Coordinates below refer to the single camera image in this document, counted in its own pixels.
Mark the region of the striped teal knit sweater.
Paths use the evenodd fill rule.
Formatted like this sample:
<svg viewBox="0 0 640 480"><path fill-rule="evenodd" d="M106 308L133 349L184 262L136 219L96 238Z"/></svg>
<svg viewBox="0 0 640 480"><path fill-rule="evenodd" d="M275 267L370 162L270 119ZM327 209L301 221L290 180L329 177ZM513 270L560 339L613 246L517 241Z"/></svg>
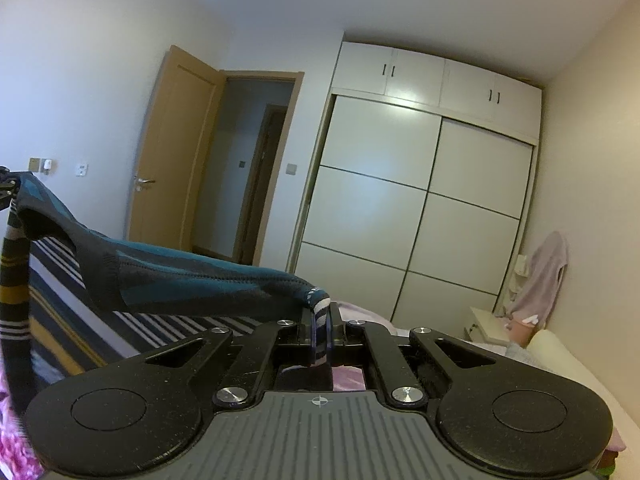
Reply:
<svg viewBox="0 0 640 480"><path fill-rule="evenodd" d="M1 354L15 414L23 415L37 393L29 326L29 256L32 243L43 238L54 238L70 248L90 304L102 312L276 318L287 308L308 309L321 330L322 362L326 358L331 299L323 289L278 270L114 240L76 220L30 172L13 173L20 176L21 186L6 209Z"/></svg>

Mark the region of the white bedside table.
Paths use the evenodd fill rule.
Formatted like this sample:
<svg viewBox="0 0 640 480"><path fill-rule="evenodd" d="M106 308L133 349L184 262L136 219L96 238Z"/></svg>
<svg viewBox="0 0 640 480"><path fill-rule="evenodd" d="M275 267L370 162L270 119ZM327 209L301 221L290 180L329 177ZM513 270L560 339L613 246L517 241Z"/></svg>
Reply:
<svg viewBox="0 0 640 480"><path fill-rule="evenodd" d="M489 311L469 308L464 323L465 337L479 344L506 347L511 342L506 324L508 321L505 318L497 318Z"/></svg>

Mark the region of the white sliding wardrobe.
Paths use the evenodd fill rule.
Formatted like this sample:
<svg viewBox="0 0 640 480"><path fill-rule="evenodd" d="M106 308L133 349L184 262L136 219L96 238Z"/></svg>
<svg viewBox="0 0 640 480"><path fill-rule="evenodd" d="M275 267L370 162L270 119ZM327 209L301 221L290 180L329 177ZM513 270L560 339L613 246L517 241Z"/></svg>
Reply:
<svg viewBox="0 0 640 480"><path fill-rule="evenodd" d="M542 93L436 55L344 42L294 270L400 328L494 312L534 183Z"/></svg>

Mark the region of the brown wooden door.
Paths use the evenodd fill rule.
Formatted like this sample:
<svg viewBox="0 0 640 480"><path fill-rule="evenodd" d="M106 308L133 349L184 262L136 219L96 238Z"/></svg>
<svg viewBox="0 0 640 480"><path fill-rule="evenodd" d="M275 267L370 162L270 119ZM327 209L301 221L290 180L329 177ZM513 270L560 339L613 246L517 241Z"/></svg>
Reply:
<svg viewBox="0 0 640 480"><path fill-rule="evenodd" d="M177 46L163 60L146 113L134 178L155 179L136 192L132 182L127 238L192 249L198 193L226 76Z"/></svg>

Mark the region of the pink hanging towel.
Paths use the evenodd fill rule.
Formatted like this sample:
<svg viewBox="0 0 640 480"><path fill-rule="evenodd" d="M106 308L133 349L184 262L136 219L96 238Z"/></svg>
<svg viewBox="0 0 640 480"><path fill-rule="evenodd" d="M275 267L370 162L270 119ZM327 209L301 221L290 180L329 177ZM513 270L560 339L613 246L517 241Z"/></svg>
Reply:
<svg viewBox="0 0 640 480"><path fill-rule="evenodd" d="M551 232L528 260L528 278L509 307L510 318L524 321L536 315L544 328L555 306L568 265L568 244L558 231Z"/></svg>

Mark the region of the pink rose bedspread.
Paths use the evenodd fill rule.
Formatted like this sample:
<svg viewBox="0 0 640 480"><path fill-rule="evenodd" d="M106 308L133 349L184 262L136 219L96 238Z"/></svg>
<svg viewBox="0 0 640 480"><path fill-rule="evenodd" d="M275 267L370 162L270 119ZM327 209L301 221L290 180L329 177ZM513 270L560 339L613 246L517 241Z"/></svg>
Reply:
<svg viewBox="0 0 640 480"><path fill-rule="evenodd" d="M1 375L1 478L34 480L43 475L43 468L22 433L13 413L6 378Z"/></svg>

